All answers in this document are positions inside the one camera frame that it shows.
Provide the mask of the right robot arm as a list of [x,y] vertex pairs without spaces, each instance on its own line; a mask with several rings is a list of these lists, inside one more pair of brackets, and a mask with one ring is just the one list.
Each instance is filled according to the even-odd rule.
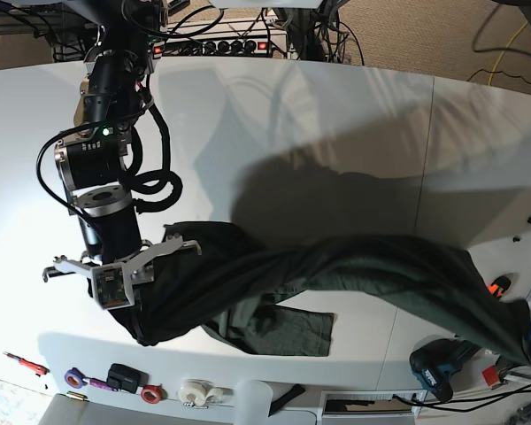
[[45,278],[79,274],[104,310],[128,308],[140,285],[154,280],[155,259],[195,249],[171,235],[142,239],[137,217],[173,206],[182,193],[171,168],[169,129],[150,93],[167,30],[164,1],[84,1],[80,12],[99,26],[84,62],[86,77],[74,126],[50,139],[64,195],[78,218],[86,250],[78,260],[55,258]]

